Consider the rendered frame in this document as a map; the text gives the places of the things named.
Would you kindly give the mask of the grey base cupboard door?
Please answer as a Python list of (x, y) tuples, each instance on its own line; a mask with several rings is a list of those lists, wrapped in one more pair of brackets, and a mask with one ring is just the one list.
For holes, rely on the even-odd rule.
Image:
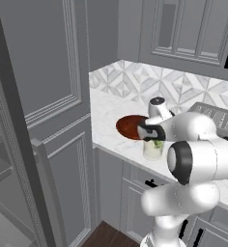
[(144, 188), (123, 179), (120, 230), (137, 243), (151, 231), (155, 221), (142, 209), (141, 196), (144, 191)]
[(203, 229), (204, 232), (197, 247), (228, 247), (228, 233), (202, 219), (196, 220), (186, 247), (193, 247), (199, 229)]
[(188, 245), (188, 242), (190, 240), (190, 236), (191, 236), (192, 231), (194, 229), (196, 219), (197, 219), (197, 217), (195, 215), (190, 215), (186, 218), (186, 220), (188, 220), (188, 223), (187, 223), (187, 226), (185, 229), (184, 237), (182, 238), (182, 241), (185, 245)]

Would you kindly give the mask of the red-brown bowl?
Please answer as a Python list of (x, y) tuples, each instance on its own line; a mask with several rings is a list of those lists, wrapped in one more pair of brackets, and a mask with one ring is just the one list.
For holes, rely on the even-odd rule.
[(140, 121), (147, 120), (146, 116), (128, 115), (124, 116), (116, 122), (117, 131), (131, 140), (139, 140), (137, 125)]

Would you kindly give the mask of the grey panelled fridge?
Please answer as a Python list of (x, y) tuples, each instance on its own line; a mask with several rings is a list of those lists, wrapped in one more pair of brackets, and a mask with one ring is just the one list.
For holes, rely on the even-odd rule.
[(0, 246), (56, 247), (31, 140), (43, 142), (67, 247), (97, 226), (86, 0), (0, 0)]

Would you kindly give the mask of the grey drawer front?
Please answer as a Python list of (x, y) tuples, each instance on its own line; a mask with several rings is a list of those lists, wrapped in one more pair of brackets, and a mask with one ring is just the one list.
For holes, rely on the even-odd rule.
[(141, 168), (138, 168), (136, 166), (131, 166), (131, 168), (130, 168), (130, 179), (134, 183), (136, 183), (136, 184), (138, 184), (144, 188), (152, 188), (152, 187), (145, 184), (145, 180), (153, 179), (154, 184), (156, 184), (157, 186), (164, 185), (167, 183), (167, 180), (165, 180), (161, 177), (158, 177), (154, 174), (151, 174), (151, 173), (149, 173), (149, 172), (147, 172)]
[(213, 211), (210, 222), (228, 232), (228, 209), (217, 206)]

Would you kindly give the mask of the glass of lemonade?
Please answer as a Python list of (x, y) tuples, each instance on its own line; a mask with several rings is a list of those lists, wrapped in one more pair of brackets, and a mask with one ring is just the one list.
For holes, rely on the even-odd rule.
[(157, 160), (161, 158), (163, 152), (164, 142), (159, 140), (151, 140), (144, 143), (143, 155), (150, 160)]

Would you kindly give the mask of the grey wall cupboard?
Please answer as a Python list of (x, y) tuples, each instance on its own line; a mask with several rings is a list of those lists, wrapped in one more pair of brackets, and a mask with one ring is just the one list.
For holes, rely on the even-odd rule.
[(119, 0), (118, 57), (228, 80), (228, 0)]

